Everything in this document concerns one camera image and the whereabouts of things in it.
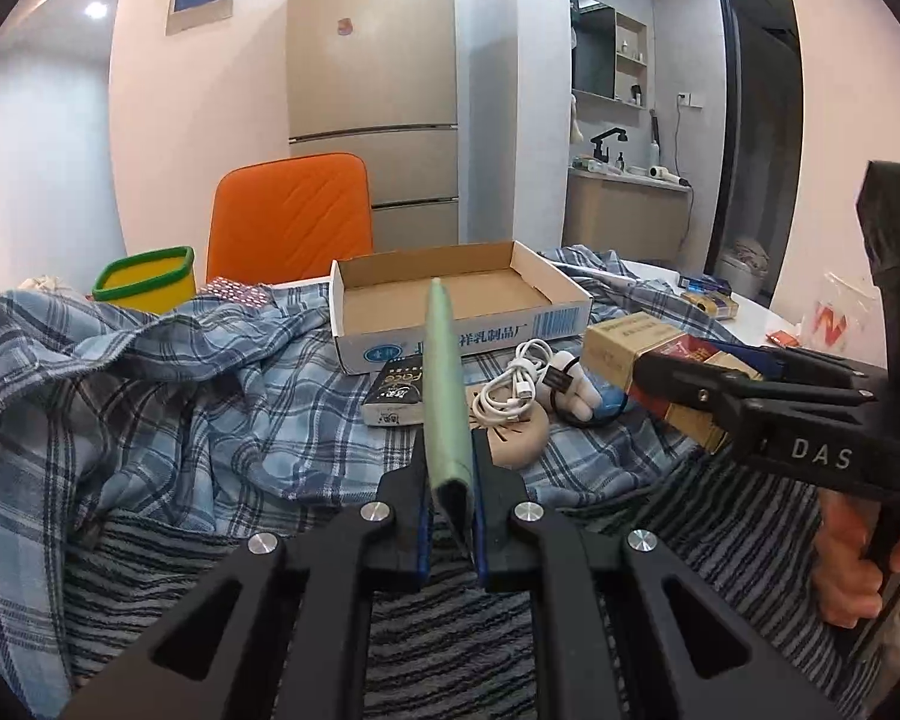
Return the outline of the person's right hand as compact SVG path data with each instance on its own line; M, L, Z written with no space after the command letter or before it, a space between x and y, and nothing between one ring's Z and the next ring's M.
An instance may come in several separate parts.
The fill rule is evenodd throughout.
M820 491L820 529L814 538L816 564L813 587L824 621L852 629L862 619L875 619L883 607L883 574L866 561L871 532L863 516L865 500L827 489ZM900 540L889 559L889 570L900 574Z

